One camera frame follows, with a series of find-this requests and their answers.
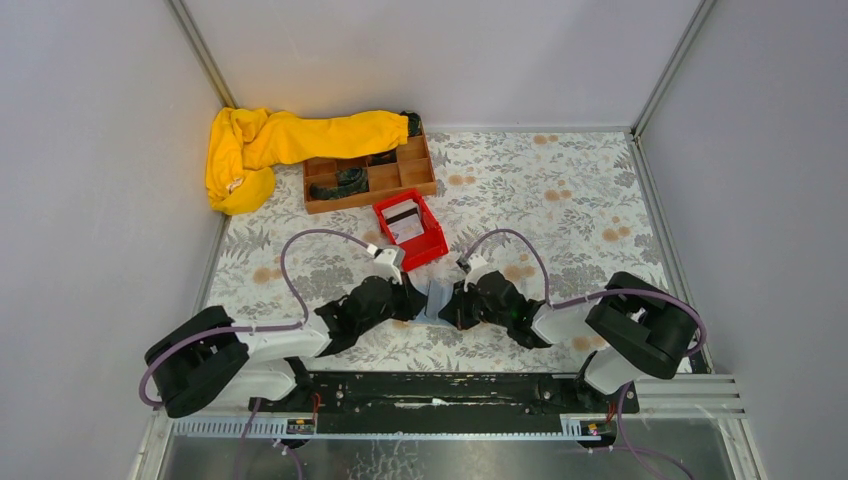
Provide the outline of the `beige card holder wallet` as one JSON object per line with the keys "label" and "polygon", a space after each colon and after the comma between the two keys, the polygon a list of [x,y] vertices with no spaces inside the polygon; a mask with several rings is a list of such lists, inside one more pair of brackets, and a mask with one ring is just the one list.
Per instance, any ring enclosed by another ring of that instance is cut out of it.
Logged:
{"label": "beige card holder wallet", "polygon": [[430,280],[425,291],[425,306],[412,320],[416,325],[451,327],[440,317],[440,312],[448,305],[453,296],[453,285],[440,280]]}

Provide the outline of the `red plastic bin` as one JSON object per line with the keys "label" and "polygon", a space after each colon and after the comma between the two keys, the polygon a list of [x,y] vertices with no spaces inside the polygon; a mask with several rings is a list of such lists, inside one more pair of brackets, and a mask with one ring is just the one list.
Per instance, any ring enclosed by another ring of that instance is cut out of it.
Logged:
{"label": "red plastic bin", "polygon": [[404,252],[402,267],[411,272],[448,253],[440,223],[417,190],[407,190],[375,203],[381,232]]}

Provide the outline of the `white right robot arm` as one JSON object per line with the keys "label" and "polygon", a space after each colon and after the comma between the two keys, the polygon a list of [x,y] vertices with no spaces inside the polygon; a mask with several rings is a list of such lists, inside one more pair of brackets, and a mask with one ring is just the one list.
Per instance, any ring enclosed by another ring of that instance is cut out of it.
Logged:
{"label": "white right robot arm", "polygon": [[624,271],[602,290],[560,304],[524,296],[499,271],[471,273],[456,283],[437,316],[459,330],[497,325],[527,349],[599,337],[602,346],[578,376],[604,395],[646,376],[673,378],[680,362],[703,345],[703,322],[690,305]]}

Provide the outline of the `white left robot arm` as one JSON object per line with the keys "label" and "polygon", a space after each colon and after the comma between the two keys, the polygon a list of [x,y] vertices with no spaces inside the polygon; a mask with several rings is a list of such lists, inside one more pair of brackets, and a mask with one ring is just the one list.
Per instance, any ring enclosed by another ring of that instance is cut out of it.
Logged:
{"label": "white left robot arm", "polygon": [[139,391],[153,382],[159,397],[144,400],[171,418],[253,398],[282,400],[307,385],[304,359],[341,353],[387,320],[415,319],[426,304],[403,275],[370,276],[299,324],[248,324],[207,307],[148,349]]}

